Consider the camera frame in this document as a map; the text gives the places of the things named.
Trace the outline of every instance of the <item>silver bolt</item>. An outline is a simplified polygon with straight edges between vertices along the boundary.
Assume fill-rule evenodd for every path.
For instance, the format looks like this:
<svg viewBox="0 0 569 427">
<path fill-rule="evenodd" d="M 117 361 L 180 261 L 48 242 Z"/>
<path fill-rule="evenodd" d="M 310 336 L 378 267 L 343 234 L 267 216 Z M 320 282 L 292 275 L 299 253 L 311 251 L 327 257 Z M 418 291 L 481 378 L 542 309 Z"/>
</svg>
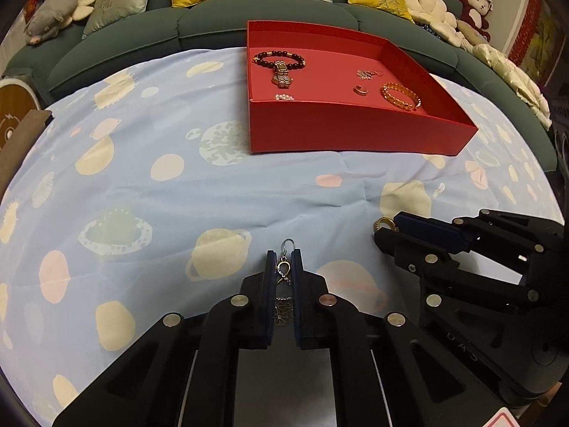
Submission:
<svg viewBox="0 0 569 427">
<path fill-rule="evenodd" d="M 405 324 L 405 316 L 401 313 L 391 313 L 388 315 L 388 323 L 395 327 L 401 327 Z"/>
<path fill-rule="evenodd" d="M 234 307 L 244 307 L 249 303 L 249 297 L 243 294 L 234 295 L 231 298 L 231 305 Z"/>
<path fill-rule="evenodd" d="M 443 302 L 443 299 L 440 298 L 440 295 L 431 294 L 427 297 L 427 300 L 425 301 L 427 302 L 427 305 L 429 305 L 429 307 L 436 308 Z"/>
<path fill-rule="evenodd" d="M 539 292 L 537 292 L 537 290 L 533 290 L 533 289 L 530 290 L 530 291 L 527 293 L 527 299 L 528 299 L 530 302 L 537 302 L 537 301 L 539 300 Z"/>
<path fill-rule="evenodd" d="M 180 315 L 177 315 L 176 313 L 170 313 L 169 315 L 164 316 L 162 323 L 166 327 L 174 327 L 180 324 L 180 321 L 181 321 Z"/>
<path fill-rule="evenodd" d="M 332 294 L 323 294 L 318 298 L 318 301 L 325 307 L 333 307 L 338 303 L 338 299 Z"/>
<path fill-rule="evenodd" d="M 439 261 L 439 257 L 437 257 L 435 254 L 429 254 L 425 256 L 425 261 L 427 263 L 436 263 L 437 261 Z"/>
</svg>

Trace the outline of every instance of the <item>red box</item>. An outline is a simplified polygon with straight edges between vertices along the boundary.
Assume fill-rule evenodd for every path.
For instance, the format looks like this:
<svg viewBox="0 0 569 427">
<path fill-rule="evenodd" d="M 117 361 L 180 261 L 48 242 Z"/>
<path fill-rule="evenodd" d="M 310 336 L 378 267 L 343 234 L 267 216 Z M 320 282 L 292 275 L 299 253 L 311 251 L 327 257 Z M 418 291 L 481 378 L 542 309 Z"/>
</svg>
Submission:
<svg viewBox="0 0 569 427">
<path fill-rule="evenodd" d="M 253 64 L 262 51 L 288 51 L 306 60 L 292 70 L 289 89 L 271 82 L 272 70 Z M 457 155 L 478 128 L 419 64 L 390 41 L 348 29 L 303 22 L 249 21 L 247 77 L 251 151 L 399 151 Z M 358 70 L 382 73 L 362 80 Z M 386 101 L 395 82 L 422 101 L 405 111 Z M 368 95 L 357 95 L 361 85 Z M 406 102 L 408 97 L 391 93 Z M 277 101 L 288 94 L 294 101 Z"/>
</svg>

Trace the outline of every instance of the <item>red plush toy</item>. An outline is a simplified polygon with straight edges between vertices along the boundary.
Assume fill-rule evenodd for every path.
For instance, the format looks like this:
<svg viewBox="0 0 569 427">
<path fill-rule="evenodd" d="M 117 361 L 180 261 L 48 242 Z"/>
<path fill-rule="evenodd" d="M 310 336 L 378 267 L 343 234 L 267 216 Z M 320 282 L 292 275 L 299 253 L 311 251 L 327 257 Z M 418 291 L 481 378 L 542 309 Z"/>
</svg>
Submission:
<svg viewBox="0 0 569 427">
<path fill-rule="evenodd" d="M 460 19 L 471 25 L 487 41 L 490 41 L 490 34 L 486 32 L 489 24 L 485 16 L 492 10 L 492 0 L 459 0 L 463 4 L 463 11 Z"/>
</svg>

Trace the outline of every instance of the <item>green sofa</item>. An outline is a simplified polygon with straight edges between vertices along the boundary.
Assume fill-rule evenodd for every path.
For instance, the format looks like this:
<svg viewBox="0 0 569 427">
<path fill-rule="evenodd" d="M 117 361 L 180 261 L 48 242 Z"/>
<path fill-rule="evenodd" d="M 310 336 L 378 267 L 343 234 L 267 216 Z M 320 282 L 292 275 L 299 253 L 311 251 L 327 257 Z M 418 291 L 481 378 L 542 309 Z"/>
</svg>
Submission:
<svg viewBox="0 0 569 427">
<path fill-rule="evenodd" d="M 514 92 L 488 67 L 422 28 L 384 11 L 320 0 L 208 0 L 192 8 L 171 8 L 171 0 L 149 0 L 147 11 L 81 40 L 84 22 L 57 38 L 24 47 L 4 76 L 28 82 L 45 105 L 137 62 L 194 48 L 245 46 L 247 20 L 286 20 L 334 25 L 385 37 L 429 72 L 490 99 L 511 120 L 545 171 L 557 167 L 547 133 Z M 444 0 L 460 16 L 458 0 Z"/>
</svg>

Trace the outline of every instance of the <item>round wooden object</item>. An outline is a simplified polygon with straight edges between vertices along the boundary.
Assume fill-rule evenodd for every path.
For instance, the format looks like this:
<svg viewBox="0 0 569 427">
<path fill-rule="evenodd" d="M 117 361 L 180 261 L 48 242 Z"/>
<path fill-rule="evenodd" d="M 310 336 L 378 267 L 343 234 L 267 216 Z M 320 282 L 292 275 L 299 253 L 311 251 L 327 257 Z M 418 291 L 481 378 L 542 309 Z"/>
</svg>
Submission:
<svg viewBox="0 0 569 427">
<path fill-rule="evenodd" d="M 16 78 L 0 80 L 0 151 L 20 121 L 32 109 L 39 109 L 32 89 Z"/>
</svg>

